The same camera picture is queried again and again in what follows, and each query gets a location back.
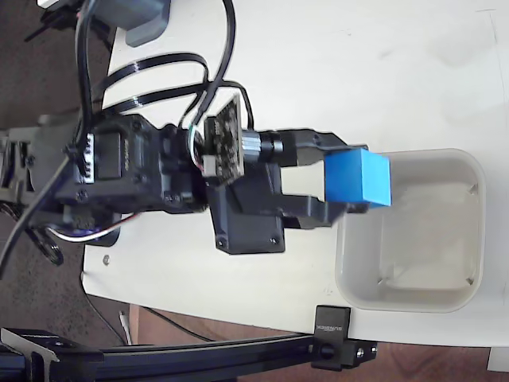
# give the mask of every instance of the white container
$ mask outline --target white container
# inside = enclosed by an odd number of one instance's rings
[[[458,310],[483,273],[483,171],[456,149],[387,156],[393,205],[342,219],[337,286],[360,309]]]

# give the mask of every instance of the circuit board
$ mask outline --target circuit board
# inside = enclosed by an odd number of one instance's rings
[[[244,175],[239,95],[235,95],[214,118],[212,151],[216,176],[221,184],[232,183]]]

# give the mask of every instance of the white table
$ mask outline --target white table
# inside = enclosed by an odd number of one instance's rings
[[[160,53],[223,49],[220,0],[174,0],[169,28],[132,49],[119,32],[111,70]],[[249,91],[259,130],[312,127],[375,151],[456,147],[487,178],[484,278],[451,314],[353,310],[350,337],[509,346],[509,2],[504,0],[235,0],[238,35],[227,78]],[[141,73],[106,104],[198,81],[190,64]],[[211,114],[231,96],[221,91]],[[160,127],[188,99],[140,112]],[[285,171],[284,190],[323,194],[321,167]],[[110,265],[103,265],[103,256]],[[209,213],[146,213],[112,248],[87,247],[88,293],[173,312],[313,332],[318,304],[347,306],[334,277],[336,230],[286,231],[286,252],[228,256]]]

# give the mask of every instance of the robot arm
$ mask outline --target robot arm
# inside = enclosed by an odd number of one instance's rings
[[[365,212],[368,204],[320,201],[285,195],[281,168],[305,166],[326,154],[351,150],[332,133],[310,129],[253,131],[240,127],[239,98],[205,121],[196,136],[203,162],[194,166],[186,142],[189,131],[161,129],[140,115],[99,121],[88,138],[86,174],[76,166],[30,228],[90,232],[121,214],[211,209],[216,247],[230,254],[282,252],[284,228],[330,227],[345,212]],[[45,117],[39,127],[10,129],[2,143],[0,197],[27,205],[62,162],[77,116]],[[89,244],[110,246],[119,230]]]

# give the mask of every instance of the blue cube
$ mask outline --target blue cube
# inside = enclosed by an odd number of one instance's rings
[[[365,149],[325,156],[325,200],[390,205],[389,158]]]

